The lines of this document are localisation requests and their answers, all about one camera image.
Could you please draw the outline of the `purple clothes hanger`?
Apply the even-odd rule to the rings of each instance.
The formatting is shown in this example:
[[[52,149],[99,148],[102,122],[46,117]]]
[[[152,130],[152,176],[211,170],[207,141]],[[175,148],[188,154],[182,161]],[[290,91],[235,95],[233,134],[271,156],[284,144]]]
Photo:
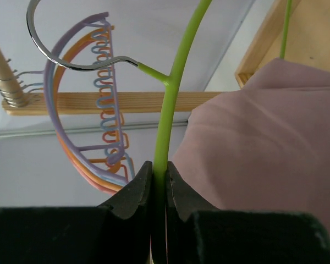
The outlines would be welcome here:
[[[50,51],[55,51],[58,57],[61,52],[66,53],[79,40],[89,40],[91,43],[74,58],[88,65],[100,63],[105,59],[112,59],[125,50],[126,41],[131,35],[130,26],[122,21],[118,13],[97,13],[73,25],[70,29],[58,19],[52,29],[61,33],[60,39]],[[109,167],[98,167],[84,156],[84,152],[93,151],[104,153],[111,145],[103,147],[77,147],[68,138],[66,130],[93,127],[97,122],[97,114],[101,120],[113,125],[121,119],[116,99],[116,81],[113,79],[114,66],[100,70],[105,77],[99,77],[97,71],[71,70],[65,78],[65,68],[58,66],[38,52],[33,40],[23,45],[24,64],[34,61],[35,65],[43,66],[42,70],[26,71],[31,85],[42,90],[48,105],[45,116],[51,120],[52,127],[60,134],[67,149],[79,160],[86,172],[112,184],[122,183],[124,180]]]

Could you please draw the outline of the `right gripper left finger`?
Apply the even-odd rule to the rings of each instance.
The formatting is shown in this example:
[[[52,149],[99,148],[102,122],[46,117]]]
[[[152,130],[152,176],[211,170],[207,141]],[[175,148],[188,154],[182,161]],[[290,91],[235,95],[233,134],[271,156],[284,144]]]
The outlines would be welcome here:
[[[146,161],[135,178],[97,207],[109,210],[119,219],[129,219],[138,209],[147,208],[151,193],[153,165]]]

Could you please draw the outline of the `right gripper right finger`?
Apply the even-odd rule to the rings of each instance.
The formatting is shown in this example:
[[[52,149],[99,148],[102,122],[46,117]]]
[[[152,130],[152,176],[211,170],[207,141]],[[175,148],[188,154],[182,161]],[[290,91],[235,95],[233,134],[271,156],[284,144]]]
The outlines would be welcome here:
[[[173,162],[168,162],[166,171],[166,210],[169,221],[186,222],[197,211],[217,211],[197,193],[180,175]]]

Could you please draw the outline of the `green clothes hanger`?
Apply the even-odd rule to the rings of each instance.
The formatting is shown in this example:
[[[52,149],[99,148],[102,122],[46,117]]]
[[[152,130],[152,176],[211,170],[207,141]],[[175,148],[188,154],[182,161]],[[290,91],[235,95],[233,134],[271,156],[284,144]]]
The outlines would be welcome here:
[[[185,64],[192,46],[193,40],[200,26],[200,23],[211,4],[211,1],[200,1],[196,7],[184,35],[180,42],[169,75],[165,75],[145,64],[142,64],[127,56],[117,56],[109,60],[92,65],[71,64],[58,57],[57,52],[49,51],[39,39],[35,29],[34,15],[38,6],[38,1],[30,1],[26,12],[26,23],[29,34],[40,52],[58,66],[76,70],[80,72],[90,72],[95,70],[105,70],[116,63],[126,62],[137,67],[142,72],[152,76],[162,82],[166,88],[161,106],[161,115],[158,125],[155,156],[153,161],[152,193],[151,199],[154,219],[151,228],[151,251],[155,263],[167,263],[167,243],[166,243],[166,195],[165,195],[165,174],[168,163],[169,143],[172,131],[172,122],[177,102],[179,86],[182,80]]]

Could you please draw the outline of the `pink trousers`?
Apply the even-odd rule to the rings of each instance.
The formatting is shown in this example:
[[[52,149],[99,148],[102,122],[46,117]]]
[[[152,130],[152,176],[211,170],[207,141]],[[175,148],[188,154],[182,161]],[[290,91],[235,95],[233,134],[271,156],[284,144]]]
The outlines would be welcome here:
[[[167,219],[169,263],[330,263],[330,73],[274,59],[195,108],[172,157],[217,211]]]

